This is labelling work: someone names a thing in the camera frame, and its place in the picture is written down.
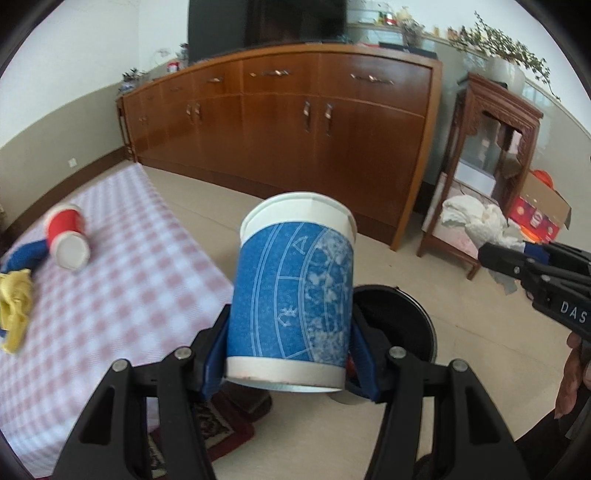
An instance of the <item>blue gripper pad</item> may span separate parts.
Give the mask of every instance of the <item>blue gripper pad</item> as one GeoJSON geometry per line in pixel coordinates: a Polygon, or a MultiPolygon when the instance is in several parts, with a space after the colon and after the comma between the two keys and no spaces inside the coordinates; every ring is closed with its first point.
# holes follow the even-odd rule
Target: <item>blue gripper pad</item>
{"type": "Polygon", "coordinates": [[[378,401],[380,390],[376,377],[374,356],[355,320],[351,324],[349,352],[355,363],[359,385],[363,394],[372,401],[378,401]]]}
{"type": "Polygon", "coordinates": [[[201,388],[201,395],[204,400],[209,400],[214,393],[217,393],[222,383],[226,366],[226,343],[228,342],[229,323],[224,324],[205,362],[203,386],[201,388]]]}

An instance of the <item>human hand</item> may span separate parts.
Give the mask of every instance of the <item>human hand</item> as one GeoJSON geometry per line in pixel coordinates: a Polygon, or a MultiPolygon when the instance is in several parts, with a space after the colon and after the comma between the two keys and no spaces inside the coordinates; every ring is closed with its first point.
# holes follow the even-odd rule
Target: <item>human hand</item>
{"type": "Polygon", "coordinates": [[[581,343],[581,337],[574,332],[571,332],[566,339],[566,344],[572,350],[564,364],[564,374],[558,389],[554,409],[555,419],[559,419],[572,411],[577,401],[577,390],[579,390],[582,383],[591,390],[591,362],[587,365],[581,363],[581,343]]]}

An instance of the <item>blue toy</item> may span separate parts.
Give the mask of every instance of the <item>blue toy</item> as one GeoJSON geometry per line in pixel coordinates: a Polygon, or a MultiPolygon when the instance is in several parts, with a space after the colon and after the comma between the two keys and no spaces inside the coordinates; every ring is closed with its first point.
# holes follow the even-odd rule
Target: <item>blue toy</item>
{"type": "Polygon", "coordinates": [[[45,239],[21,245],[4,264],[1,273],[9,273],[28,268],[31,270],[31,274],[33,274],[48,254],[49,248],[45,239]]]}

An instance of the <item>television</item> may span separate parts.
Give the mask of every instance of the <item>television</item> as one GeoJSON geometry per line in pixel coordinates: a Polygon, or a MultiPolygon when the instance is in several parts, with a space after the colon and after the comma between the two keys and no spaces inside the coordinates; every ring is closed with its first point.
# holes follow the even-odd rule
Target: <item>television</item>
{"type": "Polygon", "coordinates": [[[190,0],[189,63],[244,48],[341,41],[346,0],[190,0]]]}

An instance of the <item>black trash bin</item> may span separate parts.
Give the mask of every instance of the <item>black trash bin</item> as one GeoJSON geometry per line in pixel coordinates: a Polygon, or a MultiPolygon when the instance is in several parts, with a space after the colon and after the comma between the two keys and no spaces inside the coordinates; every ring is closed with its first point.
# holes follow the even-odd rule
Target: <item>black trash bin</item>
{"type": "MultiPolygon", "coordinates": [[[[433,322],[421,304],[409,294],[398,287],[361,285],[353,289],[353,303],[360,308],[370,326],[384,331],[392,345],[404,347],[423,361],[435,362],[437,336],[433,322]]],[[[347,405],[368,401],[356,378],[349,373],[345,388],[329,396],[347,405]]]]}

